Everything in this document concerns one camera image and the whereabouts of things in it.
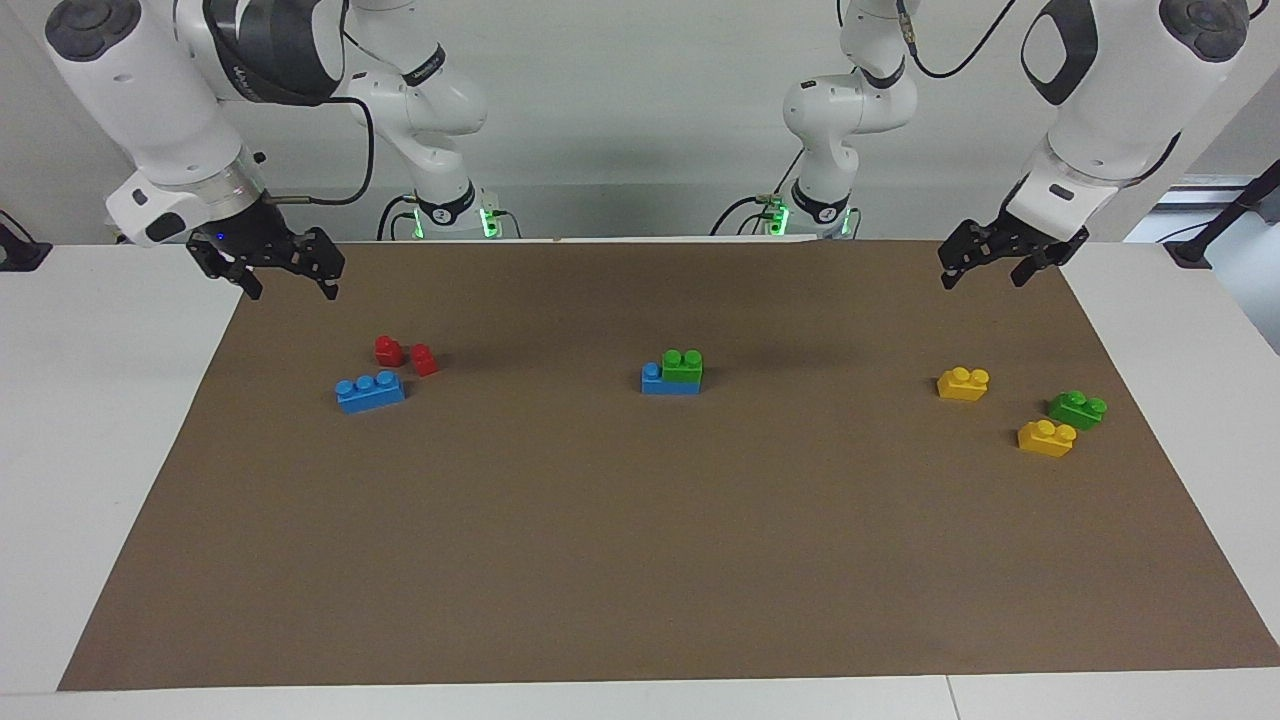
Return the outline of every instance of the black stand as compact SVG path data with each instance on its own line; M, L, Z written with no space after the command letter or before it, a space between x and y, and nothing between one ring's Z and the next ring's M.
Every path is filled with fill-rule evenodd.
M54 249L47 242L27 242L0 223L0 247L4 259L0 260L0 273L29 273L40 266Z
M1226 228L1231 227L1235 220L1239 220L1249 210L1256 209L1266 196L1275 192L1276 187L1280 187L1280 160L1276 160L1265 173L1245 186L1244 192L1228 205L1225 210L1219 213L1194 238L1187 242L1166 242L1165 250L1169 251L1169 256L1174 259L1174 263L1178 263L1179 268L1213 269L1204 260L1204 251L1208 250L1208 246L1226 232Z

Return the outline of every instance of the green toy brick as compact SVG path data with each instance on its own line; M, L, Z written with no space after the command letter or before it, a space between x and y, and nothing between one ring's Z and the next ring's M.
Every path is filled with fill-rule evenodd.
M690 350L681 355L678 350L662 354L662 380L667 383L703 382L703 354Z
M1092 430L1106 415L1107 404L1102 398L1087 398L1078 389L1064 392L1048 405L1050 418L1071 425L1078 430Z

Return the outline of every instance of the yellow toy brick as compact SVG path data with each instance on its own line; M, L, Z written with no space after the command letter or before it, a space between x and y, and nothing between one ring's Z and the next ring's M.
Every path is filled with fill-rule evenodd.
M966 368L952 368L938 378L938 397L973 402L987 395L989 382L987 370L977 369L970 373Z
M1050 457L1061 457L1075 447L1076 437L1078 432L1071 425L1055 425L1050 420L1039 420L1027 423L1018 430L1018 447Z

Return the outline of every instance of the red toy brick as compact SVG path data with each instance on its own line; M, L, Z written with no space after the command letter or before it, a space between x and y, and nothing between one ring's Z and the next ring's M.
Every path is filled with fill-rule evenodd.
M404 348L390 336L380 336L374 341L374 357L383 368L399 368L404 364Z
M431 355L431 348L417 343L410 350L410 356L413 359L413 366L417 368L417 377L425 378L431 373L435 373L440 368L435 364L435 357Z

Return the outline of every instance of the brown table surface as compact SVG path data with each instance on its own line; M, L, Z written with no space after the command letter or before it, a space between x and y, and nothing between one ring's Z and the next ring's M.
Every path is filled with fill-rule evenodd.
M1057 272L344 250L338 302L279 275L241 302L61 689L1280 665ZM381 333L443 370L343 415ZM705 354L699 397L640 395L667 347ZM956 364L980 402L937 397ZM1106 423L1019 451L1074 388Z

